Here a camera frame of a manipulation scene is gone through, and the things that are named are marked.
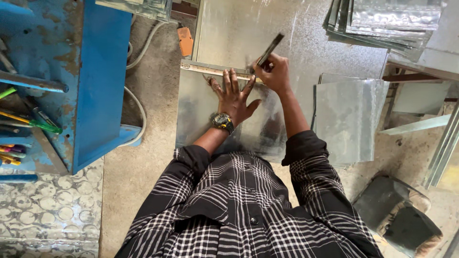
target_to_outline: black and white plaid shirt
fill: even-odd
[[[177,149],[116,257],[382,257],[327,156],[312,131],[287,141],[282,164],[300,204],[292,208],[254,154]]]

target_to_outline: black and yellow watch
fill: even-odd
[[[223,128],[231,135],[234,132],[234,125],[228,114],[221,113],[212,119],[212,123],[217,128]]]

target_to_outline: blue metal workbench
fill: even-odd
[[[0,5],[0,38],[20,75],[57,81],[67,93],[16,86],[35,96],[63,129],[45,132],[69,173],[133,139],[140,128],[120,125],[131,14],[98,6],[95,0],[40,0],[30,11]],[[0,70],[6,71],[0,63]],[[52,170],[50,157],[30,135],[0,134],[0,144],[30,146],[20,166]]]

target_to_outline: person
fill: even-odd
[[[225,70],[226,90],[209,79],[219,99],[215,126],[174,151],[116,257],[382,257],[344,195],[326,143],[309,129],[290,88],[288,59],[271,54],[268,61],[269,72],[254,69],[283,107],[282,165],[290,166],[299,206],[269,162],[246,151],[213,156],[260,104],[246,105],[255,76],[240,90],[234,70]]]

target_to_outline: dusty floor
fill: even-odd
[[[194,20],[174,15],[173,18],[194,33]],[[134,23],[133,57],[140,52],[153,23],[155,21],[142,17]],[[105,156],[99,257],[116,254],[138,208],[172,158],[180,59],[176,26],[168,24],[159,28],[140,64],[127,72],[126,85],[144,106],[148,126],[139,147],[118,148]],[[141,125],[137,112],[134,102],[126,97],[123,121]],[[442,131],[443,128],[436,128],[394,136],[377,134],[375,161],[338,171],[349,200],[379,171],[394,175],[425,193],[432,200],[432,209],[427,215],[444,234],[444,241],[429,257],[442,256],[459,225],[459,196],[435,189],[425,191],[420,186]],[[402,146],[396,144],[398,139],[402,139]],[[290,201],[297,205],[288,167],[273,164],[273,168],[289,188]],[[406,257],[391,246],[381,243],[380,247],[385,257]]]

